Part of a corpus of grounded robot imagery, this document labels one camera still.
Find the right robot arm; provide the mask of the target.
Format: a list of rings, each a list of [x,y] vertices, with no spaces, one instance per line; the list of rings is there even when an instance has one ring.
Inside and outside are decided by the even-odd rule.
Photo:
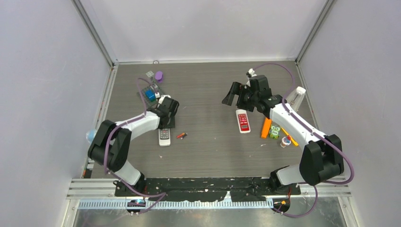
[[[249,112],[257,110],[262,113],[282,126],[303,151],[298,165],[282,167],[271,172],[269,183],[274,193],[282,194],[289,184],[293,183],[314,186],[344,172],[339,137],[335,134],[328,136],[313,128],[282,96],[273,95],[264,75],[249,78],[248,84],[233,82],[222,103],[232,105],[235,96],[238,96],[238,109]]]

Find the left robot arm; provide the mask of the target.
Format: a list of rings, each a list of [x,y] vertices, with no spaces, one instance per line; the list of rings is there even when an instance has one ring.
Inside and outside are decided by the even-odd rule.
[[[154,107],[136,117],[119,122],[104,120],[94,133],[88,157],[125,181],[132,195],[141,195],[145,176],[128,161],[130,143],[149,131],[166,129],[178,107],[177,100],[163,95]]]

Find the red and white remote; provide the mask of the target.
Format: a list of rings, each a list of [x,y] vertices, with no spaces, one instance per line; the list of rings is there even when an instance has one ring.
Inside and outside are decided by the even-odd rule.
[[[242,134],[250,133],[251,128],[250,128],[250,124],[249,124],[247,111],[242,110],[242,109],[237,109],[235,111],[235,113],[236,113],[237,123],[238,123],[240,133],[242,133]]]

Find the white remote control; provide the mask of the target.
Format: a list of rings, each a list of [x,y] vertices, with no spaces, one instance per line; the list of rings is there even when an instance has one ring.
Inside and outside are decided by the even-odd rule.
[[[158,130],[158,142],[159,146],[167,147],[171,145],[171,134],[170,129],[159,129]]]

